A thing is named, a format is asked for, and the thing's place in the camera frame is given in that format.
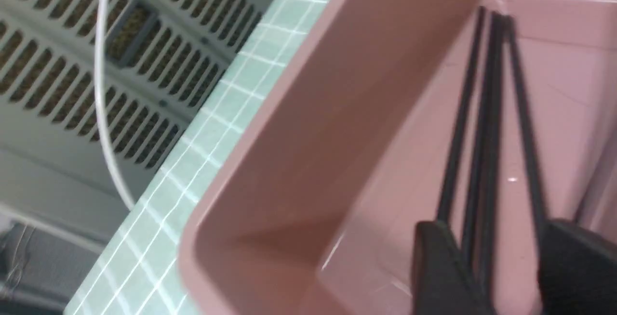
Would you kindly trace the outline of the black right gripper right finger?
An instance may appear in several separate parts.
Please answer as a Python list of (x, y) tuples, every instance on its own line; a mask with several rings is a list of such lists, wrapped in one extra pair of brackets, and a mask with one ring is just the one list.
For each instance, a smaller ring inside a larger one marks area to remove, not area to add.
[(537, 282), (546, 315), (615, 315), (617, 249), (600, 234), (563, 219), (547, 223)]

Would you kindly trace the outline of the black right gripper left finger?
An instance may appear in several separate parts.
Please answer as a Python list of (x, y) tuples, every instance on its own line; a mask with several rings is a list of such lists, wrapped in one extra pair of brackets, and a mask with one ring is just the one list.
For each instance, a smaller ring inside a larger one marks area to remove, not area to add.
[(411, 265), (413, 315), (493, 315), (465, 264), (449, 227), (441, 221), (415, 226)]

